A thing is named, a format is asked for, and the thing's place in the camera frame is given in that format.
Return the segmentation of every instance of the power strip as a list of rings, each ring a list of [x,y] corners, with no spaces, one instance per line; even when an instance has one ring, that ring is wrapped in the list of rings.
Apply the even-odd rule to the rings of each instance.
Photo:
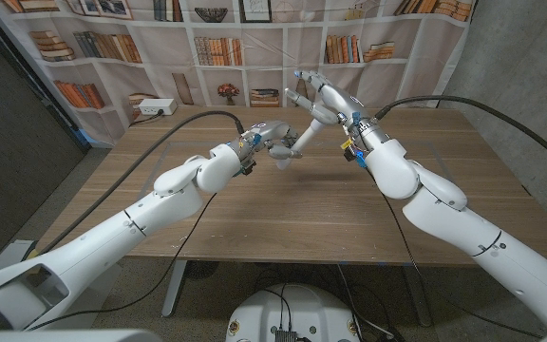
[[[142,115],[156,115],[160,110],[163,110],[163,115],[172,115],[177,107],[174,99],[144,99],[139,104]]]

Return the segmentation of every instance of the vase with flowers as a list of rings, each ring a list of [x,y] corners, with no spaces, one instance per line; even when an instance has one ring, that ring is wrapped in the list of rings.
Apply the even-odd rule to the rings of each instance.
[[[234,105],[234,96],[239,95],[239,89],[232,84],[223,84],[218,86],[218,96],[227,98],[227,105]]]

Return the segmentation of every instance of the bookshelf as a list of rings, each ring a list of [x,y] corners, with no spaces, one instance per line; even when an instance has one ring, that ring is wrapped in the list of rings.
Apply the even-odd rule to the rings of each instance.
[[[280,1],[272,0],[272,10]],[[353,0],[284,1],[294,8],[287,23],[275,22],[274,15],[272,23],[242,24],[238,0],[179,0],[183,22],[156,21],[153,3],[142,0],[128,0],[134,20],[78,15],[71,12],[65,0],[56,0],[60,11],[31,13],[13,13],[0,0],[0,17],[5,18],[19,48],[27,51],[50,80],[95,83],[105,108],[69,106],[69,109],[82,124],[98,122],[92,127],[100,130],[106,126],[113,143],[132,120],[131,106],[127,104],[129,94],[140,92],[179,100],[172,73],[185,75],[194,105],[225,105],[226,99],[217,95],[217,86],[231,83],[240,89],[240,95],[234,97],[236,105],[250,106],[253,88],[275,88],[280,94],[285,87],[295,89],[298,80],[292,72],[296,68],[317,69],[332,82],[356,94],[366,106],[381,106],[407,96],[441,94],[461,55],[469,27],[469,20],[461,22],[443,14],[394,16],[402,0],[370,1],[364,9],[364,17],[354,20],[345,20]],[[315,12],[309,22],[301,21],[299,11],[303,6]],[[222,23],[204,23],[194,11],[197,7],[227,8],[228,13]],[[32,30],[52,30],[76,51],[77,58],[65,62],[44,61],[28,36]],[[72,35],[74,30],[129,34],[143,63],[85,58]],[[362,51],[367,51],[371,44],[395,42],[393,58],[328,64],[325,61],[327,36],[353,34],[359,38]],[[241,39],[245,47],[244,66],[200,66],[195,37]],[[425,54],[435,55],[441,62],[432,68],[416,58]],[[309,86],[308,92],[314,99],[314,91]],[[283,95],[280,98],[281,106],[293,105]],[[117,121],[111,114],[115,112]],[[95,120],[95,115],[106,115],[107,119]]]

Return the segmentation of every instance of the picture frame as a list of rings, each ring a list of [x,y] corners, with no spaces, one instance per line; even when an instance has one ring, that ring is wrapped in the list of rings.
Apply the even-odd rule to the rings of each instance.
[[[132,20],[127,0],[94,0],[102,17]]]
[[[271,23],[272,0],[238,0],[242,23]]]
[[[84,14],[84,5],[80,0],[66,0],[66,4],[69,6],[71,11],[75,14],[85,15]]]
[[[96,6],[96,0],[79,0],[79,2],[82,4],[84,15],[101,16]]]

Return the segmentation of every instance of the bowl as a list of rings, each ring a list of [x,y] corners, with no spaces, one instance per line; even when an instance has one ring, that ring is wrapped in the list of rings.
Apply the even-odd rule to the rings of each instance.
[[[220,23],[227,14],[227,9],[196,8],[196,13],[206,23]]]

